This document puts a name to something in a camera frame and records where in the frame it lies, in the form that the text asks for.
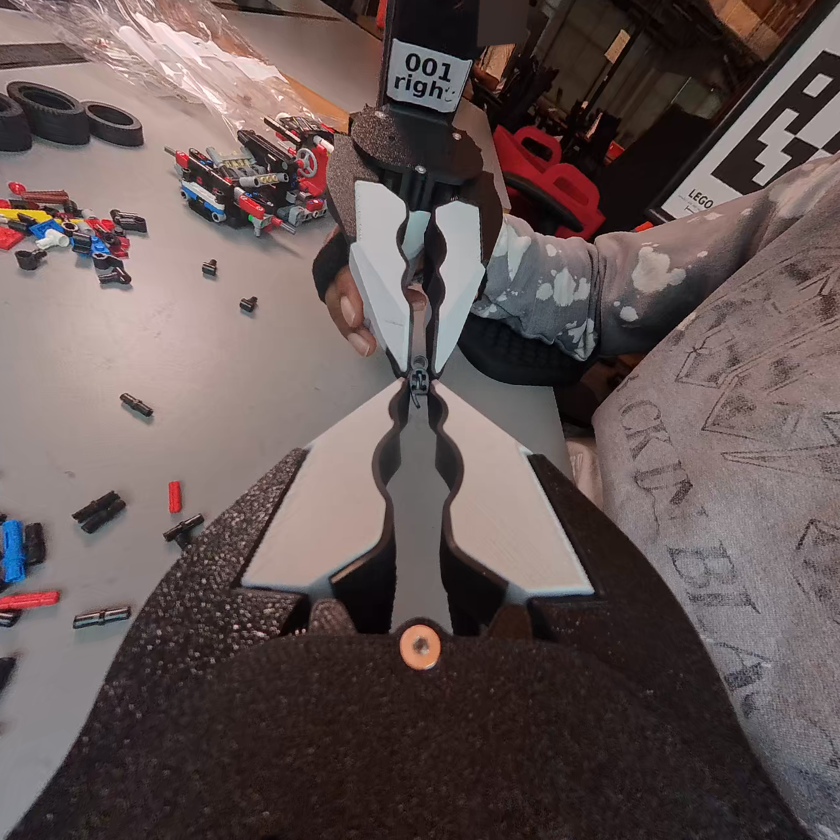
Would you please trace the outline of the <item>dark toy beam assembly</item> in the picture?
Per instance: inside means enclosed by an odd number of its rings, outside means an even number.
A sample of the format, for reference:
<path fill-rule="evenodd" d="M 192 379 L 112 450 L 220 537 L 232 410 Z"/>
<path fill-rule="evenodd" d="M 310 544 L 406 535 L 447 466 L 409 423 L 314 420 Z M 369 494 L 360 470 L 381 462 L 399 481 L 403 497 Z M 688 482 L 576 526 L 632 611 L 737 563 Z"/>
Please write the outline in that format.
<path fill-rule="evenodd" d="M 417 410 L 420 410 L 426 405 L 433 380 L 430 362 L 426 355 L 422 353 L 414 355 L 407 379 L 412 403 Z"/>

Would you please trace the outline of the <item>person's right forearm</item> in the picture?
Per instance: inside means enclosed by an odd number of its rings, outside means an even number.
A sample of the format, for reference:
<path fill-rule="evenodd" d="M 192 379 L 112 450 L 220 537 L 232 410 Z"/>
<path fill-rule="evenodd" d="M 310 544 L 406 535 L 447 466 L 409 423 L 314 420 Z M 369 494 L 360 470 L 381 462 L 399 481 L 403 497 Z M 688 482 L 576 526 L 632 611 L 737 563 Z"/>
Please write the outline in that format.
<path fill-rule="evenodd" d="M 645 352 L 740 270 L 838 237 L 838 154 L 643 232 L 537 233 L 504 216 L 471 313 L 577 362 Z"/>

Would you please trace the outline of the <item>pile of mixed colourful bricks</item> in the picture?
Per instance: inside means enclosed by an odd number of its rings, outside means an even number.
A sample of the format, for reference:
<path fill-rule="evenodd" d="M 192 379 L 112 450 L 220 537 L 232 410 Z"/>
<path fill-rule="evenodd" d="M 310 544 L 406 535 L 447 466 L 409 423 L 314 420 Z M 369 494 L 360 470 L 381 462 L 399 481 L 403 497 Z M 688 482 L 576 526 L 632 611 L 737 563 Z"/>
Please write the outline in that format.
<path fill-rule="evenodd" d="M 1 249 L 23 272 L 36 272 L 53 252 L 74 255 L 93 268 L 102 287 L 132 285 L 126 262 L 132 236 L 149 233 L 147 219 L 113 208 L 96 213 L 64 189 L 31 190 L 8 182 L 1 198 Z"/>

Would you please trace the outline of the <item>pile of black blue pins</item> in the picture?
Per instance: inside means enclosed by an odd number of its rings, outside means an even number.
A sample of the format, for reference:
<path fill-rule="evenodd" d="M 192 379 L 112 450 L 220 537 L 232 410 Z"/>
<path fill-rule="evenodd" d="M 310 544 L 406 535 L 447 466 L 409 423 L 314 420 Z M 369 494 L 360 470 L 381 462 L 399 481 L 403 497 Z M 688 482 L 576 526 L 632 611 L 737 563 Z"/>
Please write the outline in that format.
<path fill-rule="evenodd" d="M 110 524 L 127 507 L 127 502 L 115 490 L 90 501 L 74 511 L 72 519 L 83 533 L 92 535 Z M 177 522 L 164 532 L 166 543 L 187 549 L 193 542 L 195 530 L 204 524 L 204 516 L 197 514 Z M 2 516 L 2 591 L 25 581 L 31 568 L 46 558 L 46 536 L 43 524 L 38 521 L 23 522 Z M 60 600 L 57 591 L 36 591 L 23 594 L 2 595 L 1 626 L 13 627 L 26 613 L 41 607 L 56 605 Z M 128 606 L 115 606 L 97 612 L 78 614 L 74 629 L 106 626 L 130 618 Z"/>

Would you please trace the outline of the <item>framed black white marker sign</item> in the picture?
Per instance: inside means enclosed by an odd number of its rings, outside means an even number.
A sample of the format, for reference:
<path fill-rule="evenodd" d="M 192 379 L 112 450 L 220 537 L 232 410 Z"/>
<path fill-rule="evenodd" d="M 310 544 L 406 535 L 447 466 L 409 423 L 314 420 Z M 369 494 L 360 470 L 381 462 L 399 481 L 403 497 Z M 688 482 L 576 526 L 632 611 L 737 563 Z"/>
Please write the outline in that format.
<path fill-rule="evenodd" d="M 646 212 L 710 211 L 839 149 L 839 8 L 816 2 L 791 39 Z"/>

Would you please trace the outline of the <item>person's grey printed sweatshirt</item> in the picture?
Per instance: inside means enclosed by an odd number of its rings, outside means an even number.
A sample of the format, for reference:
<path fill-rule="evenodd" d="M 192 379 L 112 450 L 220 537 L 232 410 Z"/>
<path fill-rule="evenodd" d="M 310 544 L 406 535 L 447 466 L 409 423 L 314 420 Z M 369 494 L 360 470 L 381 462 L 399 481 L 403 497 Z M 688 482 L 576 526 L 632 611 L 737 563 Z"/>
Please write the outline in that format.
<path fill-rule="evenodd" d="M 838 237 L 741 269 L 595 415 L 606 512 L 706 643 L 815 838 L 838 838 Z"/>

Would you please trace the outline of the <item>black rubber toy tyre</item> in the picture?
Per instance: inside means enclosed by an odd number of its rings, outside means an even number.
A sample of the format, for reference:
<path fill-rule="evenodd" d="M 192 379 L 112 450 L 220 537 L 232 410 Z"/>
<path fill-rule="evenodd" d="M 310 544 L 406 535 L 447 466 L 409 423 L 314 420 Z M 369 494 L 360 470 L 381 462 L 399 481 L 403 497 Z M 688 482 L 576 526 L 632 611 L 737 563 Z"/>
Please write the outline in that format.
<path fill-rule="evenodd" d="M 123 148 L 144 145 L 142 123 L 131 113 L 101 101 L 83 101 L 80 105 L 92 137 Z"/>
<path fill-rule="evenodd" d="M 88 116 L 72 96 L 26 80 L 10 81 L 7 95 L 22 109 L 31 132 L 40 139 L 71 146 L 89 143 Z"/>
<path fill-rule="evenodd" d="M 32 148 L 32 132 L 22 107 L 5 94 L 1 94 L 0 150 L 1 152 L 26 152 Z"/>

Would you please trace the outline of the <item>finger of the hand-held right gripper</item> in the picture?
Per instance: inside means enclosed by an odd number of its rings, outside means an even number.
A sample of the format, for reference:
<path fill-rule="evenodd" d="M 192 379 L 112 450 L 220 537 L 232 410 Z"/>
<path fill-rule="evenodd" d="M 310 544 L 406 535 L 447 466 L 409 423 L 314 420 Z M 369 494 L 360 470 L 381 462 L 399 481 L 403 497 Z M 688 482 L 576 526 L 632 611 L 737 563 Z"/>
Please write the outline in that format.
<path fill-rule="evenodd" d="M 353 184 L 355 240 L 350 267 L 377 342 L 391 358 L 395 375 L 410 370 L 413 310 L 404 280 L 408 262 L 403 240 L 410 213 L 403 199 L 379 182 Z"/>
<path fill-rule="evenodd" d="M 425 234 L 426 348 L 433 378 L 455 349 L 484 274 L 478 207 L 452 201 L 435 208 Z"/>

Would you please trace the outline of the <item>person's right hand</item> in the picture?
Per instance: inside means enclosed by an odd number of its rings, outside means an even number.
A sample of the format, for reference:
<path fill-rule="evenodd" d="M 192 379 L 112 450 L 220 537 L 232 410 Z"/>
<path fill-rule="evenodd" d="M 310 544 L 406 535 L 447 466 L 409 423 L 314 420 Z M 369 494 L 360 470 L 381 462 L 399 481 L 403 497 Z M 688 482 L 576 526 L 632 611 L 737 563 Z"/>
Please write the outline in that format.
<path fill-rule="evenodd" d="M 364 304 L 349 266 L 343 266 L 330 282 L 324 302 L 330 318 L 352 349 L 362 358 L 370 358 L 376 340 L 365 325 Z"/>

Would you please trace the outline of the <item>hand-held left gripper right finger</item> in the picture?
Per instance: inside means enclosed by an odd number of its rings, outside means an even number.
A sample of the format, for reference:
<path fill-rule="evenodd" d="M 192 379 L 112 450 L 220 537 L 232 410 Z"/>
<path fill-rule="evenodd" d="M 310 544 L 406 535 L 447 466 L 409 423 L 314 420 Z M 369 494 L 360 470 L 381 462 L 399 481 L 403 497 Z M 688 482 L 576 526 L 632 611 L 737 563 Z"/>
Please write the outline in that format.
<path fill-rule="evenodd" d="M 503 606 L 593 596 L 532 451 L 438 382 L 429 387 L 429 425 L 448 489 L 440 577 L 454 633 L 480 634 Z"/>

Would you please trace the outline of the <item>partly built toy car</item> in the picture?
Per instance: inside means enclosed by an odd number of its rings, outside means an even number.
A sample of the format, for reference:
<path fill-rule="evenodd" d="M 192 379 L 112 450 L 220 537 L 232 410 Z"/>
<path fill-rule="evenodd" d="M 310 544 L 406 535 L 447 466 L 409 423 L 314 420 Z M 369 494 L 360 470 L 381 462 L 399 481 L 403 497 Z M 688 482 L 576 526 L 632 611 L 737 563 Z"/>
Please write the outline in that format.
<path fill-rule="evenodd" d="M 325 217 L 326 174 L 335 132 L 313 119 L 264 118 L 270 139 L 251 129 L 237 131 L 238 151 L 206 147 L 164 151 L 174 160 L 184 204 L 207 221 L 252 228 L 261 236 L 276 228 L 291 234 Z"/>

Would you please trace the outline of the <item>red plastic chair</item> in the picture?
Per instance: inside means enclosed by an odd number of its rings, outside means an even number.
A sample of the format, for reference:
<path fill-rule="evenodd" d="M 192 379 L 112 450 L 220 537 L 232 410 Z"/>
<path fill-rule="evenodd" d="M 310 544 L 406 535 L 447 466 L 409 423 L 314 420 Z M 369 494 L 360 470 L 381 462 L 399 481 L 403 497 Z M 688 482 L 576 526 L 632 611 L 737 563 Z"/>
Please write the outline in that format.
<path fill-rule="evenodd" d="M 560 224 L 551 215 L 543 201 L 519 190 L 511 190 L 511 211 L 528 221 L 541 234 L 558 238 L 579 236 L 591 239 L 604 224 L 605 216 L 599 209 L 600 193 L 597 186 L 572 164 L 557 163 L 542 172 L 534 183 L 571 212 L 581 223 L 579 232 Z"/>
<path fill-rule="evenodd" d="M 511 133 L 499 124 L 492 139 L 503 174 L 515 175 L 548 194 L 560 194 L 552 178 L 546 177 L 562 158 L 560 143 L 553 136 L 533 126 Z"/>

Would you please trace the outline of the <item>clear plastic bag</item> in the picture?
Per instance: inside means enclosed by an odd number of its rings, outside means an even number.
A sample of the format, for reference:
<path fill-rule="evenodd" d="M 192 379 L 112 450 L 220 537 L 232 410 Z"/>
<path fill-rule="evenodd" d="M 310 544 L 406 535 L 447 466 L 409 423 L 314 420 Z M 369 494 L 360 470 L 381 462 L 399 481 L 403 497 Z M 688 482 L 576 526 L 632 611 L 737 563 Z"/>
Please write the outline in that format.
<path fill-rule="evenodd" d="M 61 43 L 159 98 L 202 104 L 231 133 L 279 114 L 345 133 L 349 114 L 281 72 L 212 2 L 23 1 Z"/>

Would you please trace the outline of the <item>black mesh office chair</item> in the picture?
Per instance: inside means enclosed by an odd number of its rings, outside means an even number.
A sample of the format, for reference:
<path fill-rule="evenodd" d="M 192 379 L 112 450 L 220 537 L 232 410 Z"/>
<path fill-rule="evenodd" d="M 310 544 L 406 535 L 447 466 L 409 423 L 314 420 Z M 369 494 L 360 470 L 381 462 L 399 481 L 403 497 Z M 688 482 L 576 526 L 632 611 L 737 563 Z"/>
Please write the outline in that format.
<path fill-rule="evenodd" d="M 472 313 L 458 348 L 478 372 L 509 385 L 571 386 L 595 364 L 595 358 L 576 360 L 556 343 L 524 338 L 504 322 Z"/>

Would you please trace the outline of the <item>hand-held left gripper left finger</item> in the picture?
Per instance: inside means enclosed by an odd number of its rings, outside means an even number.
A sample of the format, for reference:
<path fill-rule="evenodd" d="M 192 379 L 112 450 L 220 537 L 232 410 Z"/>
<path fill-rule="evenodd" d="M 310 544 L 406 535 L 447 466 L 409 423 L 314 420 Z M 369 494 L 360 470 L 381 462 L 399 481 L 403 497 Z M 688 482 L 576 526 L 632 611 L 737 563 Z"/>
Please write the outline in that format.
<path fill-rule="evenodd" d="M 387 486 L 402 456 L 403 382 L 316 437 L 241 577 L 250 590 L 339 601 L 361 634 L 387 634 L 396 531 Z"/>

